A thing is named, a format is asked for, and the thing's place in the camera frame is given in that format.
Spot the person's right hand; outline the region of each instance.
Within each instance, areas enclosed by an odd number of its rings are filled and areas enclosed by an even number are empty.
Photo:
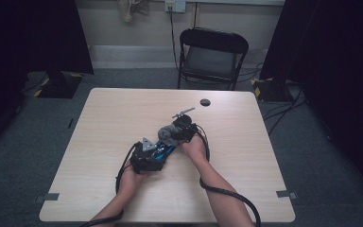
[[[189,143],[180,141],[184,153],[195,165],[200,161],[207,161],[205,145],[198,133],[194,134]]]

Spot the wooden table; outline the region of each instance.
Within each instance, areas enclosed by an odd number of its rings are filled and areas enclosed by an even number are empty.
[[[199,102],[207,98],[208,107]],[[45,201],[42,221],[87,221],[115,195],[115,177],[130,147],[158,140],[171,116],[188,115],[208,136],[211,164],[257,207],[263,222],[290,222],[289,197],[256,99],[248,92],[95,88],[91,91]],[[177,148],[125,209],[123,222],[216,222],[199,174]]]

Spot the chair seat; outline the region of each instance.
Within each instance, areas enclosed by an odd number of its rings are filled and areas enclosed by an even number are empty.
[[[183,72],[232,79],[235,62],[234,53],[191,46],[186,56]]]

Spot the white wall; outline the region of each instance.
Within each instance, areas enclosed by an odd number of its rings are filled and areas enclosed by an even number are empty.
[[[149,15],[133,13],[130,23],[121,19],[115,0],[76,2],[88,45],[142,46],[150,50],[172,46],[169,14],[164,12],[163,1],[149,1]],[[250,44],[251,59],[261,61],[282,11],[281,4],[275,5],[198,3],[196,26],[239,33]],[[195,10],[196,3],[187,2],[185,13],[173,13],[177,47],[181,32],[194,24]]]

